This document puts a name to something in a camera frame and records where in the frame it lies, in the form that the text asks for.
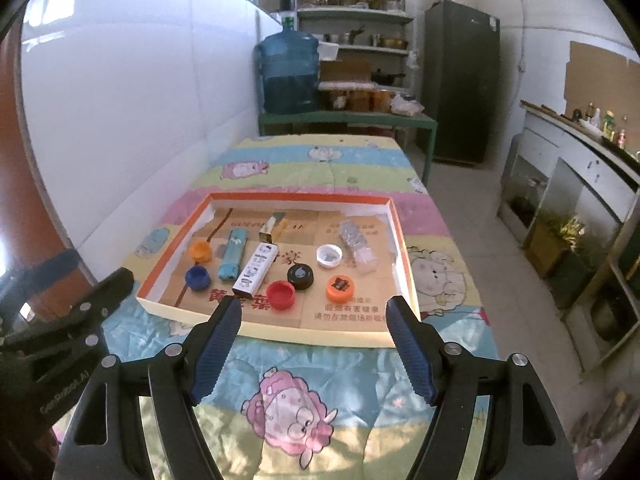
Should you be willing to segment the blue bottle cap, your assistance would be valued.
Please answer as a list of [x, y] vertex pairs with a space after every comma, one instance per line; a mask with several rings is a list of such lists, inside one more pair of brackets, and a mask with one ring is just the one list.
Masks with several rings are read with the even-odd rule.
[[194, 264], [194, 266], [191, 266], [190, 269], [186, 271], [184, 281], [186, 282], [186, 286], [194, 292], [208, 289], [212, 282], [208, 271], [204, 266], [200, 266], [199, 264]]

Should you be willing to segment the white kitchen counter cabinet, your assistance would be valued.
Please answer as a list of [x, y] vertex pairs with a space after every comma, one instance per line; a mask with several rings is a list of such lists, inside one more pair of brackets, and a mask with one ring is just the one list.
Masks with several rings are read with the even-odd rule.
[[585, 122], [521, 107], [498, 216], [548, 286], [589, 373], [639, 333], [639, 164]]

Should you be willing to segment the dark green refrigerator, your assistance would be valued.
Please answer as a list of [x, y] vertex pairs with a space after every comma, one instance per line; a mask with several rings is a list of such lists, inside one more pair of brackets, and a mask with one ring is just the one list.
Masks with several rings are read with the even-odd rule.
[[424, 13], [422, 104], [438, 122], [434, 157], [484, 162], [497, 102], [500, 21], [490, 14], [442, 1]]

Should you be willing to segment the orange cap with label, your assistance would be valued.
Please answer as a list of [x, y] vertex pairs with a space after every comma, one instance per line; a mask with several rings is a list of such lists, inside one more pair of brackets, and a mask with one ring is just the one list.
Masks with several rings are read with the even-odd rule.
[[333, 275], [326, 282], [326, 298], [334, 304], [346, 304], [355, 295], [355, 282], [346, 275]]

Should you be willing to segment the orange rimmed cardboard tray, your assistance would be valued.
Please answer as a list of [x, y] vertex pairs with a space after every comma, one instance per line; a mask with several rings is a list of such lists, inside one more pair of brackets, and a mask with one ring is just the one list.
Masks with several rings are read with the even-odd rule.
[[[143, 281], [137, 298], [148, 312], [186, 324], [206, 321], [223, 296], [232, 292], [232, 282], [218, 278], [224, 246], [233, 228], [244, 228], [248, 237], [241, 262], [247, 264], [260, 243], [259, 231], [277, 211], [286, 213], [286, 228], [276, 240], [279, 252], [253, 298], [243, 298], [243, 336], [352, 348], [390, 348], [392, 337], [386, 326], [386, 302], [403, 296], [413, 313], [419, 311], [416, 286], [394, 202], [384, 196], [297, 193], [216, 192], [208, 194], [160, 253], [154, 268]], [[361, 273], [348, 250], [335, 269], [325, 269], [316, 259], [323, 244], [343, 244], [340, 223], [352, 220], [378, 256], [378, 268]], [[196, 264], [189, 246], [207, 240], [213, 258], [200, 264], [212, 282], [208, 289], [194, 292], [184, 274]], [[314, 284], [296, 290], [293, 307], [273, 309], [267, 287], [288, 281], [286, 274], [295, 263], [306, 263], [314, 271]], [[333, 275], [346, 275], [355, 282], [355, 295], [346, 304], [326, 298], [326, 282]]]

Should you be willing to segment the green wall shelf unit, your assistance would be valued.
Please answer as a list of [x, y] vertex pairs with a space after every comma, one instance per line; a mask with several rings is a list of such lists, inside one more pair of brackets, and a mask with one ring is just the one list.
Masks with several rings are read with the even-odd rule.
[[413, 21], [408, 0], [296, 0], [298, 29], [336, 44], [340, 60], [368, 62], [392, 90], [412, 83]]

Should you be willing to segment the red bottle cap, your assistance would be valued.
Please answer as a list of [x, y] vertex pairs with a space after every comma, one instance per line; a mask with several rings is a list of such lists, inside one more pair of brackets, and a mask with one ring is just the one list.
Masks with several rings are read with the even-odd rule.
[[273, 309], [288, 310], [295, 304], [296, 290], [288, 281], [276, 281], [267, 287], [266, 297]]

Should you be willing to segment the white Hello Kitty box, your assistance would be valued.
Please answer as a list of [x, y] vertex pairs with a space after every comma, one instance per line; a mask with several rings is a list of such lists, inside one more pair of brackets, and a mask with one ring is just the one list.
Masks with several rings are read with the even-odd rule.
[[259, 243], [232, 286], [235, 296], [253, 298], [279, 252], [277, 245]]

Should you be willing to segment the blue water jug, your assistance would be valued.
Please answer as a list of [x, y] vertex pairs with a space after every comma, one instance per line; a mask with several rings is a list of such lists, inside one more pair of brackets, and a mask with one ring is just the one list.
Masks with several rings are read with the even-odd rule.
[[295, 28], [295, 12], [281, 14], [282, 30], [257, 47], [264, 111], [289, 115], [318, 107], [319, 41]]

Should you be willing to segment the brown cardboard box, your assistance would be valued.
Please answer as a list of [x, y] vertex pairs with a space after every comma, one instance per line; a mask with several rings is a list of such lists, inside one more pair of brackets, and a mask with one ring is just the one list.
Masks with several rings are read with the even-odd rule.
[[363, 60], [320, 62], [321, 81], [371, 81], [371, 63]]

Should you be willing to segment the plain orange bottle cap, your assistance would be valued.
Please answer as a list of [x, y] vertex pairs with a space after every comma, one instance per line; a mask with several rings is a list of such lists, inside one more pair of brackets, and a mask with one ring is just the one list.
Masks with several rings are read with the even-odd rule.
[[208, 263], [213, 258], [213, 249], [207, 240], [196, 240], [189, 246], [189, 256], [196, 264]]

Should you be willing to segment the gold perfume box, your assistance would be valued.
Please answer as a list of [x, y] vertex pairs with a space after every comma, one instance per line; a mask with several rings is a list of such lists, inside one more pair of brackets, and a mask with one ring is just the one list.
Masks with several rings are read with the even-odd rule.
[[274, 244], [285, 228], [286, 213], [274, 212], [260, 228], [259, 239], [263, 243]]

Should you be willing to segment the green low bench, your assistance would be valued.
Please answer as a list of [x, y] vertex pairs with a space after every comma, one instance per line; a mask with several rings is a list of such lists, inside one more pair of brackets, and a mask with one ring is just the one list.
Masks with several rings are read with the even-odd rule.
[[352, 112], [351, 110], [314, 110], [313, 112], [299, 114], [270, 114], [258, 115], [259, 131], [267, 126], [275, 125], [363, 125], [373, 127], [413, 128], [426, 131], [424, 148], [424, 166], [421, 181], [428, 185], [434, 157], [437, 122], [425, 114], [416, 116], [402, 116], [390, 113]]

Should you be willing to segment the teal patterned box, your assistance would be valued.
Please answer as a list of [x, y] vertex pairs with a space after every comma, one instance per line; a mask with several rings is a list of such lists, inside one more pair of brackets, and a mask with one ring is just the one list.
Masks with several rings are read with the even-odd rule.
[[221, 281], [231, 282], [238, 278], [247, 237], [248, 233], [244, 228], [233, 228], [230, 231], [218, 270]]

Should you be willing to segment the black cap with logo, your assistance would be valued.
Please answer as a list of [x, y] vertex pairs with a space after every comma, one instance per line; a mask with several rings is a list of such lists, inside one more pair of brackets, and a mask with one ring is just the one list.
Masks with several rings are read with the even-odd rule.
[[286, 277], [296, 290], [306, 290], [314, 284], [314, 271], [306, 263], [293, 264]]

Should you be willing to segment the white bottle cap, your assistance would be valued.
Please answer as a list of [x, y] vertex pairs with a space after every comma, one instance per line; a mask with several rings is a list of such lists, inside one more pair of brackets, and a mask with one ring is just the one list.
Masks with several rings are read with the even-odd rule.
[[343, 251], [337, 245], [323, 244], [317, 248], [316, 259], [322, 268], [335, 269], [343, 260]]

